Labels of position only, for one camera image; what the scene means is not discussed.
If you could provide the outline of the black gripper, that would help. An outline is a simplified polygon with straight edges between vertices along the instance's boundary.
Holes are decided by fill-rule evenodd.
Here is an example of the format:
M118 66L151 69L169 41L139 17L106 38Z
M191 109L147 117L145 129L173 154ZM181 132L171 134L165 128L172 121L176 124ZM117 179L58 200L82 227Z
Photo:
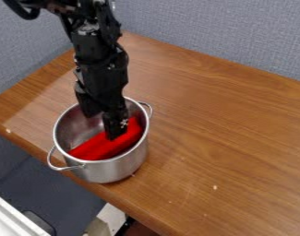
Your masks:
M86 118L104 112L104 130L113 141L128 132L129 111L122 90L129 82L129 55L124 50L106 53L76 52L76 98Z

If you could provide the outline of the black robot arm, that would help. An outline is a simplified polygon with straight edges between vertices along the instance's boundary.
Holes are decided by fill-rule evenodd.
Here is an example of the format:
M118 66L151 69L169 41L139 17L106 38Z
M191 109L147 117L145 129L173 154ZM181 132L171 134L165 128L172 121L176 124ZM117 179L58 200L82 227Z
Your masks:
M106 138L126 133L129 112L122 95L129 83L129 55L118 43L121 24L110 0L3 0L23 19L48 10L60 17L72 40L77 81L74 93L84 115L101 115Z

